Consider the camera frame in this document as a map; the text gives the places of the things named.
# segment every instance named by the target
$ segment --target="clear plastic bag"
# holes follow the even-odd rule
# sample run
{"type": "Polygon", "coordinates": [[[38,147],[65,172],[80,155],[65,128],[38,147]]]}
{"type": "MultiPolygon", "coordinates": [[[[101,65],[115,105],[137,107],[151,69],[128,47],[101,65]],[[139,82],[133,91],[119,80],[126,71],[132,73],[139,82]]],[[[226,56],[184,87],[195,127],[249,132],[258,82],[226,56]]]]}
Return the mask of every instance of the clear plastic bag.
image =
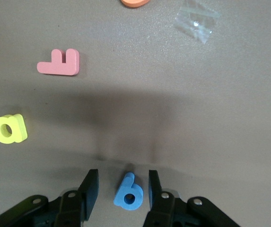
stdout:
{"type": "Polygon", "coordinates": [[[174,26],[205,44],[219,17],[219,13],[197,1],[185,0],[175,18],[174,26]]]}

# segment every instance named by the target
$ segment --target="gray surface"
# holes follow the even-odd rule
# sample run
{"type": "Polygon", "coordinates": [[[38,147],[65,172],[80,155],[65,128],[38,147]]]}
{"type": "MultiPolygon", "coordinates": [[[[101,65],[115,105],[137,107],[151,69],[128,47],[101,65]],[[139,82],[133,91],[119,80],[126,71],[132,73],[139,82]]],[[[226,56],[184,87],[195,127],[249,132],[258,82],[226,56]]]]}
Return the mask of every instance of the gray surface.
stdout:
{"type": "Polygon", "coordinates": [[[206,45],[173,27],[182,2],[0,1],[0,116],[22,114],[29,135],[0,143],[0,213],[99,168],[87,226],[138,227],[154,168],[185,201],[271,226],[271,0],[202,0],[221,14],[206,45]],[[36,71],[55,48],[80,52],[77,76],[36,71]],[[113,205],[130,168],[145,192],[134,212],[113,205]]]}

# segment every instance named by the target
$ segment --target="pink object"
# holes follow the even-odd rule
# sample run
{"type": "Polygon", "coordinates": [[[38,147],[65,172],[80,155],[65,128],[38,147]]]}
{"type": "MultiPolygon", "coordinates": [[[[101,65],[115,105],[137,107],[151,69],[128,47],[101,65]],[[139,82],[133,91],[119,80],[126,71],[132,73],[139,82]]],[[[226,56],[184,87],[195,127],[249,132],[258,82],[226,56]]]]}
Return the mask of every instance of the pink object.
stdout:
{"type": "Polygon", "coordinates": [[[68,49],[65,52],[54,49],[51,52],[51,62],[39,62],[37,70],[43,74],[74,76],[79,73],[79,52],[68,49]]]}

